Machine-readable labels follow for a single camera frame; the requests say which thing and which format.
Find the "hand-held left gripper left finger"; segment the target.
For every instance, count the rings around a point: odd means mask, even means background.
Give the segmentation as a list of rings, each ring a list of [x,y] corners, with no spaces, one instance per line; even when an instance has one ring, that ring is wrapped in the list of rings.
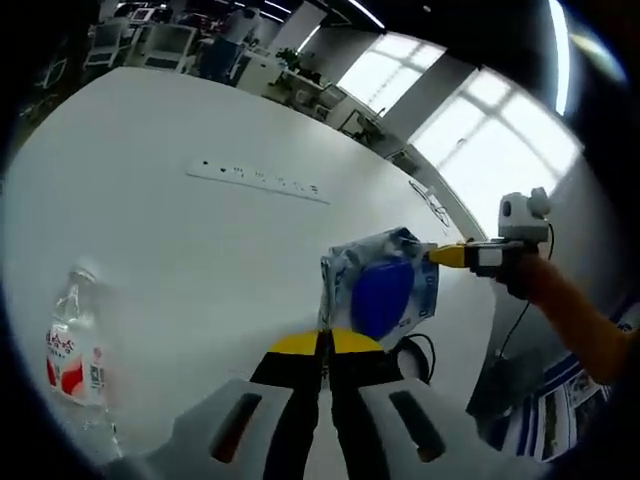
[[[180,415],[176,479],[301,479],[318,422],[320,332],[276,341],[248,380],[230,380]]]

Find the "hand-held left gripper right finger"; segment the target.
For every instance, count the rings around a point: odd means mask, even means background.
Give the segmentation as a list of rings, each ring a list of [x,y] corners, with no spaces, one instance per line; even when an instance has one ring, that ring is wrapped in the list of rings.
[[[331,331],[328,356],[331,415],[350,479],[390,479],[382,436],[360,390],[403,379],[396,362],[371,338],[342,329]],[[418,399],[406,390],[384,392],[423,464],[441,457],[445,443]]]

